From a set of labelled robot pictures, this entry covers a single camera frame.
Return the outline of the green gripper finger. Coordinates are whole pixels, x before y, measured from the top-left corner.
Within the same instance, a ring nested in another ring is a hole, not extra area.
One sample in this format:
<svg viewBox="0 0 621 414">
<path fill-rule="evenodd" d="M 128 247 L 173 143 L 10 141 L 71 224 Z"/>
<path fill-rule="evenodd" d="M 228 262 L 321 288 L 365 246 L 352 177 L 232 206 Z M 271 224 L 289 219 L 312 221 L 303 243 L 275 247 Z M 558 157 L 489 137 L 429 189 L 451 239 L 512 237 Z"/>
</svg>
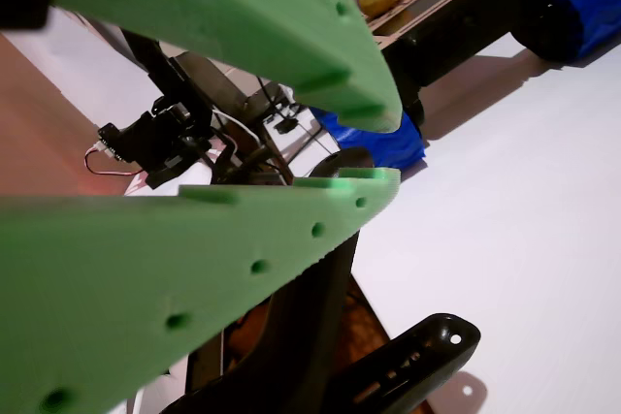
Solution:
<svg viewBox="0 0 621 414">
<path fill-rule="evenodd" d="M 58 7 L 285 84 L 344 126 L 391 133 L 395 81 L 353 0 L 53 0 Z"/>
<path fill-rule="evenodd" d="M 1 202 L 1 409 L 104 413 L 357 233 L 395 169 Z"/>
</svg>

